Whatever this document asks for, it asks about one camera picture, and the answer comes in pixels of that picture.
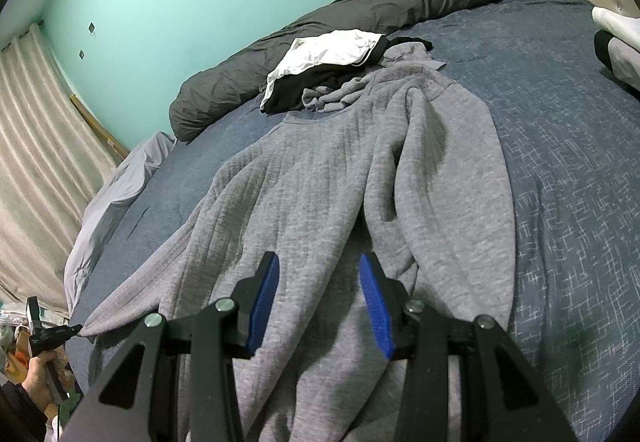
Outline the person's left hand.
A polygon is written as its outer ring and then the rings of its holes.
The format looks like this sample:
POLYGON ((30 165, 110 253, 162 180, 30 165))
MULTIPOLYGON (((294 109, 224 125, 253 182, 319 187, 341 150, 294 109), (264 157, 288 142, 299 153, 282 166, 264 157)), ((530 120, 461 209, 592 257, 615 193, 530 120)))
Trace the person's left hand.
POLYGON ((49 363, 58 373, 58 379, 63 386, 71 386, 75 382, 74 374, 67 368, 66 359, 60 350, 43 351, 39 355, 29 358, 27 375, 21 383, 21 388, 41 413, 44 413, 53 403, 47 381, 49 363))

